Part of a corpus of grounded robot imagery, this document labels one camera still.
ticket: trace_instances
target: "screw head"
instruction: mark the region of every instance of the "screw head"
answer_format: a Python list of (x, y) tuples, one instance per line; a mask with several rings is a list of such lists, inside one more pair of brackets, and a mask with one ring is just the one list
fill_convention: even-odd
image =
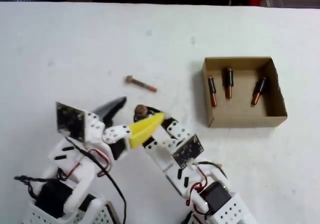
[(127, 83), (131, 83), (132, 80), (133, 80), (133, 77), (132, 77), (131, 75), (128, 75), (128, 76), (126, 77), (126, 79), (125, 79), (125, 81), (126, 81)]

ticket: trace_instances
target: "hole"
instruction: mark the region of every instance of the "hole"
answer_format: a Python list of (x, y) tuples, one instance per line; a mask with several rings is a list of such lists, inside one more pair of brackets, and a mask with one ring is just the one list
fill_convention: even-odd
[(65, 148), (62, 148), (62, 151), (69, 151), (73, 149), (75, 149), (75, 147), (65, 147)]
[(189, 177), (185, 177), (185, 178), (184, 178), (184, 184), (183, 184), (183, 186), (184, 186), (185, 188), (187, 188), (187, 187), (188, 187), (188, 184), (189, 184)]
[(182, 177), (182, 169), (181, 168), (178, 169), (178, 176), (177, 177), (178, 177), (179, 180)]
[(61, 156), (56, 156), (54, 159), (55, 160), (61, 160), (61, 159), (65, 159), (65, 158), (67, 158), (66, 155), (61, 155)]

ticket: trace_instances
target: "cardboard box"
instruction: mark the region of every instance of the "cardboard box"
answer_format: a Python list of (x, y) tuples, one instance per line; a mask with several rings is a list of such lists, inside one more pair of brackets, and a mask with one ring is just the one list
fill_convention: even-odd
[[(232, 99), (226, 99), (223, 69), (233, 69)], [(275, 127), (288, 117), (278, 74), (270, 57), (206, 58), (203, 69), (204, 98), (208, 126), (211, 128)], [(214, 78), (217, 107), (211, 107), (208, 77)], [(258, 79), (268, 78), (268, 89), (252, 106), (253, 91)]]

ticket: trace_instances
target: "white surface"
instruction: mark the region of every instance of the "white surface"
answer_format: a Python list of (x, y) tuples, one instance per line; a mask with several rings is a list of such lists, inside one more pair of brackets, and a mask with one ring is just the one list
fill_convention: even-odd
[[(318, 223), (320, 10), (90, 3), (0, 3), (0, 223), (19, 223), (27, 187), (59, 140), (55, 101), (91, 110), (126, 95), (197, 132), (260, 224)], [(288, 120), (270, 129), (208, 129), (200, 69), (207, 56), (272, 56)], [(133, 75), (151, 93), (124, 84)], [(187, 209), (143, 149), (111, 171), (128, 224), (177, 224)], [(103, 178), (96, 191), (123, 203)]]

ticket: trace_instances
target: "black and copper screw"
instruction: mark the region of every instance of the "black and copper screw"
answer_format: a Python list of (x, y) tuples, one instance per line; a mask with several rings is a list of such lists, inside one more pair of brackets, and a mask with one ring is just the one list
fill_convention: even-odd
[(266, 85), (267, 85), (267, 79), (266, 77), (262, 77), (258, 80), (258, 82), (255, 84), (255, 88), (253, 91), (253, 98), (252, 98), (252, 105), (256, 105), (258, 103), (258, 100), (261, 96), (261, 94), (263, 94), (263, 92), (266, 89)]
[(225, 97), (228, 99), (232, 98), (232, 87), (234, 86), (234, 72), (231, 68), (224, 69), (224, 88)]
[(209, 90), (210, 90), (210, 99), (211, 99), (211, 107), (216, 107), (217, 106), (217, 100), (216, 100), (216, 87), (214, 83), (214, 79), (210, 76), (208, 78), (208, 85), (209, 85)]

